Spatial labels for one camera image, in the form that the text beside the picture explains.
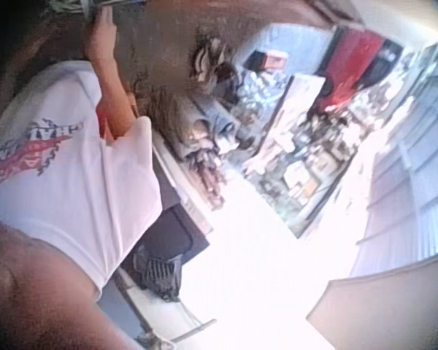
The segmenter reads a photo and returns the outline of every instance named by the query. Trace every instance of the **graphic print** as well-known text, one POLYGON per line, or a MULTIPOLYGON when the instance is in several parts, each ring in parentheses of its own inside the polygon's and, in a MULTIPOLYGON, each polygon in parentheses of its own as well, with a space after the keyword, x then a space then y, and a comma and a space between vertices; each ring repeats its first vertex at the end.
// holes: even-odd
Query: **graphic print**
POLYGON ((35 169, 41 175, 55 158, 60 143, 82 128, 82 122, 65 126, 48 119, 42 119, 41 125, 32 122, 19 139, 0 147, 0 184, 25 170, 35 169))

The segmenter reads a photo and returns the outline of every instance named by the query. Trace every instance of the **white t-shirt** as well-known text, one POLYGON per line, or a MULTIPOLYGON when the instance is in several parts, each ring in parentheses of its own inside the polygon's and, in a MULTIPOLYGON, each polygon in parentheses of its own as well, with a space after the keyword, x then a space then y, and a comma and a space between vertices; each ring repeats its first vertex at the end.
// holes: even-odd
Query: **white t-shirt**
POLYGON ((151 124, 99 137, 88 62, 38 74, 0 119, 0 220, 73 259, 99 289, 161 213, 151 124))

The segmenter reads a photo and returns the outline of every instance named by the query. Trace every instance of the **wall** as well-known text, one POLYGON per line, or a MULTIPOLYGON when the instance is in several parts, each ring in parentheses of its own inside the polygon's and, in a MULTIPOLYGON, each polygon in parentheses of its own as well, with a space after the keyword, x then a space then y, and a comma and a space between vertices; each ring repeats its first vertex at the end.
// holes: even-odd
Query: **wall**
POLYGON ((420 50, 438 41, 438 7, 422 0, 353 0, 367 28, 420 50))
POLYGON ((255 50, 279 50, 289 54, 285 73, 313 74, 333 35, 330 30, 298 24, 270 24, 244 42, 234 57, 234 63, 243 65, 255 50))

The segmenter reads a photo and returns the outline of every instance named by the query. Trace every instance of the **metal panel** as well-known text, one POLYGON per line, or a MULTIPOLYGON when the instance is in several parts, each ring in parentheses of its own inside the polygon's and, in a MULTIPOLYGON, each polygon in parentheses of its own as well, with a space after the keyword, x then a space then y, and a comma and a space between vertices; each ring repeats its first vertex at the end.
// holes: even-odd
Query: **metal panel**
POLYGON ((375 162, 365 237, 351 276, 438 254, 438 77, 418 89, 391 151, 375 162))
POLYGON ((404 181, 388 196, 370 208, 370 217, 365 237, 389 230, 391 226, 412 215, 414 212, 410 182, 404 181))
POLYGON ((413 189, 420 207, 438 196, 438 153, 416 173, 413 189))
POLYGON ((420 216, 420 241, 418 259, 438 254, 438 198, 422 210, 420 216))
POLYGON ((388 195, 407 179, 407 171, 401 158, 384 173, 378 176, 372 184, 371 205, 388 195))
POLYGON ((361 242, 351 276, 366 276, 408 265, 417 260, 413 250, 416 232, 415 218, 402 221, 387 234, 373 236, 361 242))

